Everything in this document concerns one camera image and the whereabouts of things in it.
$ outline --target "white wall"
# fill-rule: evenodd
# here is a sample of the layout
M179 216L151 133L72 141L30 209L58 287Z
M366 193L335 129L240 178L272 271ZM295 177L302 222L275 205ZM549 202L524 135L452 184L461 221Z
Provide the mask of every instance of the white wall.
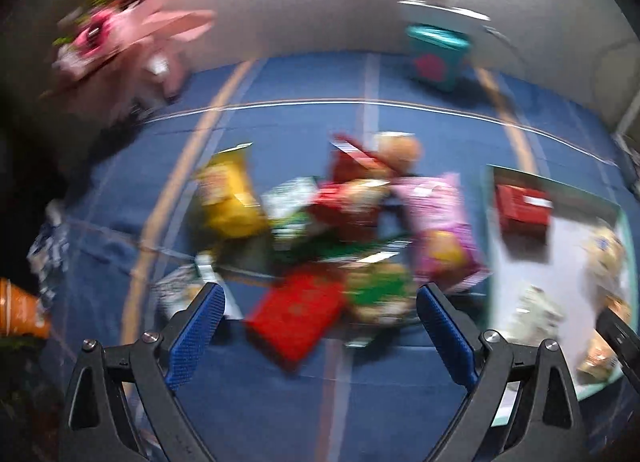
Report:
M188 47L198 69L248 58L342 49L402 51L397 0L168 0L167 8L209 8L217 25ZM23 0L0 40L0 78L30 105L46 87L44 55L55 23L77 0ZM529 64L526 79L588 106L612 125L640 78L640 45L613 0L460 0L492 18ZM604 52L617 42L628 46ZM476 46L479 65L523 76L517 59L491 36ZM63 169L72 168L99 129L96 121L34 115Z

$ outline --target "yellow chip bag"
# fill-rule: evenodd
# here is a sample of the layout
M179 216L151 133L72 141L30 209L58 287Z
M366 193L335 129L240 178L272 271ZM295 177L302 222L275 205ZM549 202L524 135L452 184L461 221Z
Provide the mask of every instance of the yellow chip bag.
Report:
M214 154L197 175L207 225L228 238L248 237L267 227L246 172L249 146L245 143Z

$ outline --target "metal screw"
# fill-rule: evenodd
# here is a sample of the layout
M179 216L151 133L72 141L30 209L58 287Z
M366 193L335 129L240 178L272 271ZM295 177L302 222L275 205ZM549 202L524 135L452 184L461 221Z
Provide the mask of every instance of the metal screw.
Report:
M147 330L142 334L142 341L144 343L155 343L158 341L160 334L158 332L153 332L151 330Z
M555 352L560 348L558 341L554 339L545 339L545 348L547 350L551 350L551 352Z
M91 352L98 342L95 339L85 339L82 341L82 350L85 352Z
M498 341L500 341L500 334L495 330L487 330L484 332L483 336L487 343L498 343Z

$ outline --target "orange cup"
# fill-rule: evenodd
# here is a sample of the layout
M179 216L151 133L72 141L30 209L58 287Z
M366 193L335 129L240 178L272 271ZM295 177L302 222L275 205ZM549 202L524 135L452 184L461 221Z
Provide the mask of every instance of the orange cup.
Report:
M50 322L38 311L38 298L0 279L0 336L49 337Z

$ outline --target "red box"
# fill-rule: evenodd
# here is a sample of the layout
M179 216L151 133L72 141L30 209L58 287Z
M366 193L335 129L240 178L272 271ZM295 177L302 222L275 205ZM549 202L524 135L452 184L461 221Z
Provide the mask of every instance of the red box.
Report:
M258 304L246 324L289 363L316 345L346 304L344 284L326 268L302 265Z
M546 236L553 206L544 191L497 184L496 206L502 233Z

